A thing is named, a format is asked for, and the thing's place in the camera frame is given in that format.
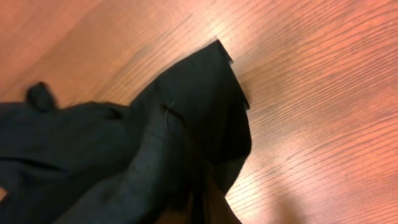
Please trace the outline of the black t-shirt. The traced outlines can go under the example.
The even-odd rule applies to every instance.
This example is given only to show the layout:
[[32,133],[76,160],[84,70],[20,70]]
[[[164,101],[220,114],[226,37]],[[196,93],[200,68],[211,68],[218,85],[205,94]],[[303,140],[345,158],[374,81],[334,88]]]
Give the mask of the black t-shirt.
[[249,103],[219,40],[130,105],[61,109],[47,84],[1,104],[2,223],[237,223]]

